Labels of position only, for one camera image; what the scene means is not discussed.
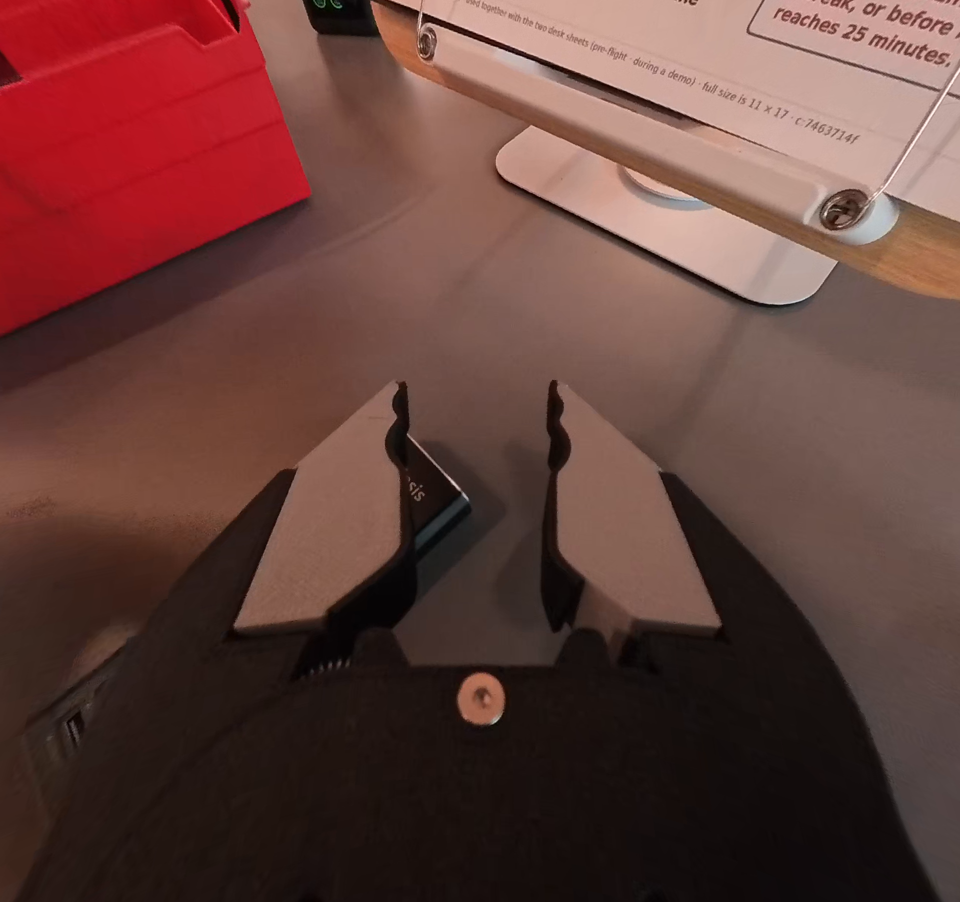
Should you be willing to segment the instruction sheet on stand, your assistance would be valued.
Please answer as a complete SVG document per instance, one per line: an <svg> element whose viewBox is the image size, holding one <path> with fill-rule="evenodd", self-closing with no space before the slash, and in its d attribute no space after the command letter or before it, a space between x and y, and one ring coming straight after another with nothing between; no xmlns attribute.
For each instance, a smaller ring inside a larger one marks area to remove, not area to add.
<svg viewBox="0 0 960 902"><path fill-rule="evenodd" d="M519 119L526 125L546 131L615 164L650 176L686 194L696 195L709 205L733 214L763 230L807 247L870 275L886 284L934 298L958 300L958 223L942 216L905 205L893 230L882 239L861 246L843 243L830 234L816 233L807 225L789 221L750 203L743 196L727 194L716 186L696 181L689 170L671 168L650 157L632 152L601 133L606 119L617 112L633 116L635 112L618 105L608 93L588 101L599 104L599 115L590 116L586 127L578 127L567 116L539 111L527 101L512 100L505 90L496 88L486 77L478 81L456 73L444 73L423 60L417 49L417 21L412 10L390 3L373 6L381 37L390 55L414 75L453 92L481 102Z"/></svg>

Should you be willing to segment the printed instruction sheet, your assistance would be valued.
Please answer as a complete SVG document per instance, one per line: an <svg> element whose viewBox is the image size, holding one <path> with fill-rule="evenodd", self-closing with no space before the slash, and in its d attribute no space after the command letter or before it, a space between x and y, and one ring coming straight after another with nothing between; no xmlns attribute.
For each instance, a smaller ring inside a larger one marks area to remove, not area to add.
<svg viewBox="0 0 960 902"><path fill-rule="evenodd" d="M867 178L958 68L958 0L383 1Z"/></svg>

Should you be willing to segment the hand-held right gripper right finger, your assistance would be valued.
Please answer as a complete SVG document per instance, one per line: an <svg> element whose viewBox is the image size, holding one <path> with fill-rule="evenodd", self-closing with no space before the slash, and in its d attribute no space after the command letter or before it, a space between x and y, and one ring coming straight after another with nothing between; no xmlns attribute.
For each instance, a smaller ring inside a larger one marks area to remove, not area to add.
<svg viewBox="0 0 960 902"><path fill-rule="evenodd" d="M540 594L550 629L715 636L721 619L662 469L558 380L546 428Z"/></svg>

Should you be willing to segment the black multi-port usb hub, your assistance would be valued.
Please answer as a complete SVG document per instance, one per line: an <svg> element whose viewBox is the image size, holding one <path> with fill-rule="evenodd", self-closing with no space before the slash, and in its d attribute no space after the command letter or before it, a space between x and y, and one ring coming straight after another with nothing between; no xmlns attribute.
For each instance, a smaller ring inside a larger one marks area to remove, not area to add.
<svg viewBox="0 0 960 902"><path fill-rule="evenodd" d="M471 502L459 484L412 436L407 438L407 477L412 503L414 549L422 557L468 516ZM55 788L66 775L92 720L97 694L114 674L130 636L114 652L88 665L52 703L33 715L23 740L33 774L42 788Z"/></svg>

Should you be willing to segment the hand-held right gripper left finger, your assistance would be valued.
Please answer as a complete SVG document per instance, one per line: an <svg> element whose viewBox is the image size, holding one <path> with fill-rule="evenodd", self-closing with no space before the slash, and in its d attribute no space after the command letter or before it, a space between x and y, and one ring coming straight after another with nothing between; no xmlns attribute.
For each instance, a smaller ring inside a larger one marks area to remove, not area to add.
<svg viewBox="0 0 960 902"><path fill-rule="evenodd" d="M404 617L418 587L409 426L406 383L390 382L296 465L236 633L352 640Z"/></svg>

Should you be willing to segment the white display stand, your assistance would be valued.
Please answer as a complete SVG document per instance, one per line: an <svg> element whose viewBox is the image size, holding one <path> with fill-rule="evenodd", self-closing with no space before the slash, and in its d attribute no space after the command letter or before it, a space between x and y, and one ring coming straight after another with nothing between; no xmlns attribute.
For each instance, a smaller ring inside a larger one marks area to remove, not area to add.
<svg viewBox="0 0 960 902"><path fill-rule="evenodd" d="M416 48L446 74L486 77L510 99L567 116L578 127L599 115L588 94L613 96L435 22L417 24ZM634 115L617 112L601 133L816 233L861 246L889 234L898 221L899 209L884 193L651 104L617 103ZM536 127L508 142L495 166L516 188L751 303L805 301L834 271L830 258Z"/></svg>

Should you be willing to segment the red plastic bin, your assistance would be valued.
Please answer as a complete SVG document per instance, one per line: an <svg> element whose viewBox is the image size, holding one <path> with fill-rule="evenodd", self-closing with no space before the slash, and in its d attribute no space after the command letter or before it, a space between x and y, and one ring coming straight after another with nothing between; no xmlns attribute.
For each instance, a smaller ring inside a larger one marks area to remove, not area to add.
<svg viewBox="0 0 960 902"><path fill-rule="evenodd" d="M1 0L2 334L309 197L247 0Z"/></svg>

